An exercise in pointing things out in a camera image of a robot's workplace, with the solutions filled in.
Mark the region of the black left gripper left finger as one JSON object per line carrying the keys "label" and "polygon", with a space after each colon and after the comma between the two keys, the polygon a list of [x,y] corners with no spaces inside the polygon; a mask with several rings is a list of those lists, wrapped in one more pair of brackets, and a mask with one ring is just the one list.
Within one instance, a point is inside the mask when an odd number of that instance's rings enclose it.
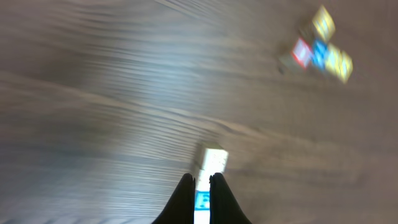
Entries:
{"label": "black left gripper left finger", "polygon": [[152,224],[193,224],[194,206],[195,178],[190,173],[186,173]]}

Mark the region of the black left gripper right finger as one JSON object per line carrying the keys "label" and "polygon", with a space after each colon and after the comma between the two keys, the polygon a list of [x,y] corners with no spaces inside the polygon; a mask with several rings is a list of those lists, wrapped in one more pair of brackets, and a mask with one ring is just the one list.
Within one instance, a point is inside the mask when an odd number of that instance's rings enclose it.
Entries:
{"label": "black left gripper right finger", "polygon": [[210,224],[251,224],[219,172],[210,176]]}

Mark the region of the blue P wooden block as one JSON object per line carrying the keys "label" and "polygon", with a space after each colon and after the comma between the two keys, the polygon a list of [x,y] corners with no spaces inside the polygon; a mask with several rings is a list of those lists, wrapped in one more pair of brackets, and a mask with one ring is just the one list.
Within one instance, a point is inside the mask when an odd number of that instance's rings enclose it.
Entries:
{"label": "blue P wooden block", "polygon": [[209,211],[209,210],[210,210],[210,192],[196,191],[195,211]]}

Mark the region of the white M wooden block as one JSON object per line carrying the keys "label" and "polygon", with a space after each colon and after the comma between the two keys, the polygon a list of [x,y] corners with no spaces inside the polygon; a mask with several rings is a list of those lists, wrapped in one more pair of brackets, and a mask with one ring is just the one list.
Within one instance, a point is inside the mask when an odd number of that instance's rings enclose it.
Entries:
{"label": "white M wooden block", "polygon": [[229,153],[217,142],[202,141],[197,144],[193,157],[193,173],[199,174],[201,170],[216,173],[224,172]]}

